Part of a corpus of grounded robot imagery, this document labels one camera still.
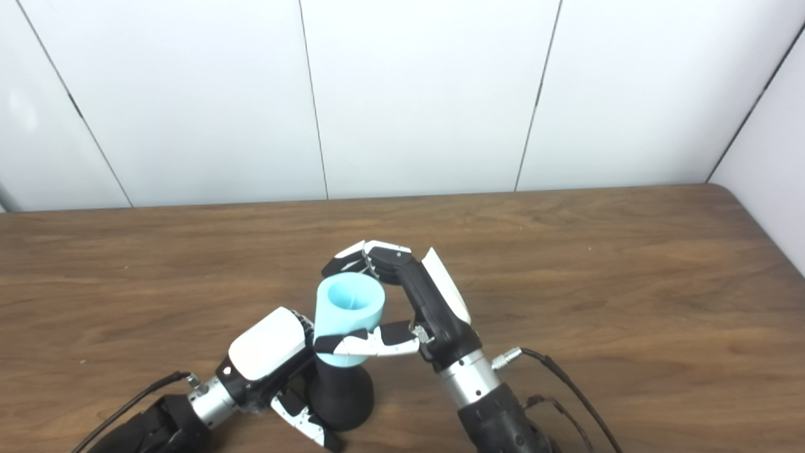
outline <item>robotic hand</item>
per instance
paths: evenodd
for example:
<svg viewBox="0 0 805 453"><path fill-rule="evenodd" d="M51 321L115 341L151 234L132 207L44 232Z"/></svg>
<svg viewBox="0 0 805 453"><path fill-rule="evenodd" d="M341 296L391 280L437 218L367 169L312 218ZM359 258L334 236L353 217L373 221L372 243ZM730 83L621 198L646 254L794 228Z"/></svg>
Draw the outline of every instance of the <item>robotic hand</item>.
<svg viewBox="0 0 805 453"><path fill-rule="evenodd" d="M312 322L280 307L232 342L211 380L201 383L190 373L168 376L99 426L73 453L139 399L185 376L193 387L189 394L161 397L111 430L89 453L193 453L205 447L213 430L236 412L262 412L268 407L315 443L338 453L339 438L287 387L294 377L315 372L312 339Z"/></svg>
<svg viewBox="0 0 805 453"><path fill-rule="evenodd" d="M555 453L555 444L531 422L509 385L484 357L461 294L436 251L417 261L411 249L378 241L357 243L337 254L322 275L363 272L401 285L413 321L380 325L371 332L322 336L318 353L401 355L417 352L432 364L458 407L458 417L480 453ZM497 359L496 367L511 359Z"/></svg>

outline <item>light blue cup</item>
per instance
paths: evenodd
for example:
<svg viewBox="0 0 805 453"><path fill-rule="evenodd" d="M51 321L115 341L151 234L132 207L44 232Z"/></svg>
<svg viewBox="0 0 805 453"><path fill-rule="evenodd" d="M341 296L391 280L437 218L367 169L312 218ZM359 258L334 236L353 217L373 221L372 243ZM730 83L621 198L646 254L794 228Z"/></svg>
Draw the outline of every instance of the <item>light blue cup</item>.
<svg viewBox="0 0 805 453"><path fill-rule="evenodd" d="M345 272L325 278L316 291L316 319L313 338L345 335L359 329L372 331L380 323L386 292L374 278L366 274ZM334 367L354 367L368 358L365 355L319 354Z"/></svg>

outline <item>black stand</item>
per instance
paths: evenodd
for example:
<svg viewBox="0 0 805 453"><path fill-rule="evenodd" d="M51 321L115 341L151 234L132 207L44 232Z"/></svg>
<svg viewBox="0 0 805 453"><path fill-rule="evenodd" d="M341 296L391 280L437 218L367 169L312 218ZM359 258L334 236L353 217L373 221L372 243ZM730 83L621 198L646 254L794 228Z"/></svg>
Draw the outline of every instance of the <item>black stand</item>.
<svg viewBox="0 0 805 453"><path fill-rule="evenodd" d="M374 408L374 386L361 366L340 368L316 357L318 376L308 387L313 413L331 430L349 431L362 425Z"/></svg>

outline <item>white wall panel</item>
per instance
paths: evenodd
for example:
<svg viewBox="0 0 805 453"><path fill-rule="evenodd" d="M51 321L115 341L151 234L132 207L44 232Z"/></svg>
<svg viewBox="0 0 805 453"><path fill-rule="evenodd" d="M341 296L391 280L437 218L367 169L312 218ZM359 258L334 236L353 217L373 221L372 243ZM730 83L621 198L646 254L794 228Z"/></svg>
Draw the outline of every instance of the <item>white wall panel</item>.
<svg viewBox="0 0 805 453"><path fill-rule="evenodd" d="M704 182L803 21L788 0L565 0L518 189Z"/></svg>
<svg viewBox="0 0 805 453"><path fill-rule="evenodd" d="M512 190L558 0L302 0L331 197Z"/></svg>
<svg viewBox="0 0 805 453"><path fill-rule="evenodd" d="M805 39L791 49L711 182L737 197L805 274Z"/></svg>
<svg viewBox="0 0 805 453"><path fill-rule="evenodd" d="M23 0L136 206L325 196L296 0Z"/></svg>
<svg viewBox="0 0 805 453"><path fill-rule="evenodd" d="M129 205L14 0L0 0L0 195L15 210Z"/></svg>

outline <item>wood grain surface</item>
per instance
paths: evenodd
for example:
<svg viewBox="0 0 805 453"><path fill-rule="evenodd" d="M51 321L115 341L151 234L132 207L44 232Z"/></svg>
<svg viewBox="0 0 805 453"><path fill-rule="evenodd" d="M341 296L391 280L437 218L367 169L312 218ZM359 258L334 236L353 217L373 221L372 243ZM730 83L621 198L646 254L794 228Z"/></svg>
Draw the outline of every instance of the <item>wood grain surface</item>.
<svg viewBox="0 0 805 453"><path fill-rule="evenodd" d="M732 195L692 185L2 214L0 450L70 451L156 378L209 378L275 307L312 315L320 268L360 239L435 247L487 356L550 354L625 451L805 448L805 282ZM409 318L387 294L384 321ZM418 356L366 367L378 403L347 453L473 451ZM558 397L611 451L535 361L501 375ZM584 451L551 407L530 416ZM320 450L263 414L236 416L212 451Z"/></svg>

